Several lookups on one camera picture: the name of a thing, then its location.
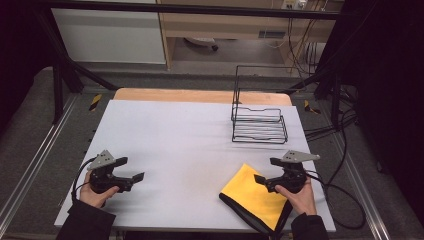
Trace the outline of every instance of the wire rack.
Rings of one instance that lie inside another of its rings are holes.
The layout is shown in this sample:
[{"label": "wire rack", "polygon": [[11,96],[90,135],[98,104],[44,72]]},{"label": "wire rack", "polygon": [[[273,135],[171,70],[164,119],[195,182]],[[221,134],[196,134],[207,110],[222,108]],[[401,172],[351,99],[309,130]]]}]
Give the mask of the wire rack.
[{"label": "wire rack", "polygon": [[279,108],[260,108],[242,106],[240,93],[243,91],[274,92],[277,93],[282,88],[255,88],[243,86],[242,77],[238,74],[241,67],[258,66],[237,66],[236,80],[234,84],[233,103],[231,111],[231,121],[233,123],[233,142],[249,143],[272,143],[284,144],[288,141],[287,129],[284,117]]},{"label": "wire rack", "polygon": [[284,144],[288,140],[281,109],[233,108],[233,142]]}]

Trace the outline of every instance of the white cabinet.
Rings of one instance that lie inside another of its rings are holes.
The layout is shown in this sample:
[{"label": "white cabinet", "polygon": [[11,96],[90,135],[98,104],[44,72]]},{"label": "white cabinet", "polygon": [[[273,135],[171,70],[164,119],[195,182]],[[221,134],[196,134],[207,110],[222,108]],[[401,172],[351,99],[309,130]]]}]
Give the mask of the white cabinet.
[{"label": "white cabinet", "polygon": [[[155,3],[155,0],[132,2]],[[157,13],[52,11],[68,54],[74,61],[165,64]]]}]

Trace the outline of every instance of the person's arm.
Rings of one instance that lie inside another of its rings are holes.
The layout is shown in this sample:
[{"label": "person's arm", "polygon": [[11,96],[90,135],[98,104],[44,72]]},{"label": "person's arm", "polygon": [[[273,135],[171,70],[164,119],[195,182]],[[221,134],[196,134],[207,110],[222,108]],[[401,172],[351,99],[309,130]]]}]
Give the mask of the person's arm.
[{"label": "person's arm", "polygon": [[[89,182],[90,172],[87,172],[84,182]],[[100,209],[106,199],[118,192],[118,187],[97,194],[89,184],[81,187],[80,200],[76,200],[69,209],[69,216],[59,231],[56,239],[109,239],[115,215]]]},{"label": "person's arm", "polygon": [[291,193],[280,185],[275,186],[275,190],[285,196],[292,204],[293,209],[300,214],[291,224],[294,240],[329,239],[324,222],[317,215],[310,178],[306,180],[302,190],[298,193]]}]

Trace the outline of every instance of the yellow cloth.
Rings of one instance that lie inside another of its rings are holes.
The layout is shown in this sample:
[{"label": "yellow cloth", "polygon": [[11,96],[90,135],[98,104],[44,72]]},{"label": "yellow cloth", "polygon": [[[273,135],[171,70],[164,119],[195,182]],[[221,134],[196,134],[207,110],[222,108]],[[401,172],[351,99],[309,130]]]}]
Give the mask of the yellow cloth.
[{"label": "yellow cloth", "polygon": [[281,194],[269,193],[265,186],[255,182],[255,174],[260,175],[249,165],[243,164],[221,193],[275,230],[287,198]]}]

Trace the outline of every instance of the black curtain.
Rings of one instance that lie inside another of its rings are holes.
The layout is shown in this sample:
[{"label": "black curtain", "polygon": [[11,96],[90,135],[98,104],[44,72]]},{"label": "black curtain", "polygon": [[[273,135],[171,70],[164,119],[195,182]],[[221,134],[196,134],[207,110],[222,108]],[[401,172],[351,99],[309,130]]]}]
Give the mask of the black curtain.
[{"label": "black curtain", "polygon": [[[353,9],[364,4],[346,3]],[[383,172],[393,175],[424,226],[424,1],[379,0],[367,5],[372,7],[370,14],[363,15],[359,25],[348,22],[344,28],[339,22],[333,30],[321,67],[338,69],[342,84],[357,87],[360,125]],[[325,87],[319,94],[328,94],[332,81],[322,79]]]},{"label": "black curtain", "polygon": [[[47,11],[47,18],[58,33],[50,10]],[[53,65],[54,52],[37,24],[31,1],[0,1],[0,36],[1,134],[25,99],[34,76],[43,68]]]}]

